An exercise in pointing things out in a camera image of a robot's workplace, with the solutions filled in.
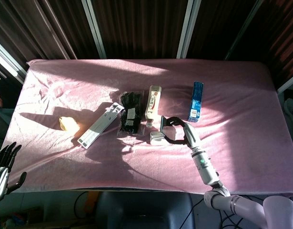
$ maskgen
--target pink towel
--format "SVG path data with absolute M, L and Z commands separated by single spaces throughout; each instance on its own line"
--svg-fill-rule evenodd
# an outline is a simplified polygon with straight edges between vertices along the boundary
M 201 118 L 192 124 L 221 181 L 233 194 L 293 193 L 293 144 L 267 68 L 258 62 L 205 60 L 35 60 L 4 145 L 17 141 L 10 180 L 21 192 L 141 188 L 204 193 L 187 146 L 152 146 L 117 137 L 115 120 L 86 150 L 77 139 L 124 91 L 162 87 L 158 114 L 187 120 L 194 81 L 204 83 Z M 59 116 L 81 126 L 60 130 Z M 177 137 L 183 138 L 181 129 Z

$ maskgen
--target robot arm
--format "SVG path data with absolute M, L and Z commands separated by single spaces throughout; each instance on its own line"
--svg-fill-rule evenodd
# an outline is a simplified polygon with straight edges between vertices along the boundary
M 161 132 L 164 126 L 181 125 L 184 131 L 183 140 L 164 138 L 171 144 L 187 145 L 204 184 L 213 189 L 204 194 L 205 204 L 215 210 L 231 211 L 235 215 L 248 219 L 262 229 L 289 228 L 293 229 L 293 202 L 288 198 L 269 197 L 260 205 L 240 196 L 230 196 L 229 191 L 219 180 L 219 175 L 210 162 L 210 158 L 201 146 L 201 140 L 194 127 L 177 117 L 161 120 Z

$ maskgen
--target blue box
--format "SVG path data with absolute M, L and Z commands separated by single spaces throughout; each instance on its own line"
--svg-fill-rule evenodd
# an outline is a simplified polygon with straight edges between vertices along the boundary
M 192 102 L 189 111 L 189 122 L 196 123 L 200 118 L 200 110 L 202 108 L 202 89 L 203 83 L 194 82 Z

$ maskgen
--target white plastic bottle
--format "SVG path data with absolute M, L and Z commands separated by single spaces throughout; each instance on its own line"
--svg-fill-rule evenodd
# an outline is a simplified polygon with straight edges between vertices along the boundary
M 146 127 L 151 128 L 152 122 L 158 116 L 161 87 L 152 85 L 148 94 L 148 102 L 145 110 Z

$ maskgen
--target label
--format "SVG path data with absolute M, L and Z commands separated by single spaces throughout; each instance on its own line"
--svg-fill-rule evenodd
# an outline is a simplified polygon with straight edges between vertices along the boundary
M 125 125 L 133 125 L 133 120 L 126 120 Z
M 196 118 L 197 117 L 197 110 L 191 109 L 190 117 Z
M 151 110 L 154 109 L 154 107 L 155 107 L 155 101 L 156 101 L 155 95 L 152 94 L 152 96 L 150 98 L 150 106 L 149 106 L 149 109 L 151 109 Z
M 127 119 L 135 118 L 135 108 L 131 108 L 127 110 Z

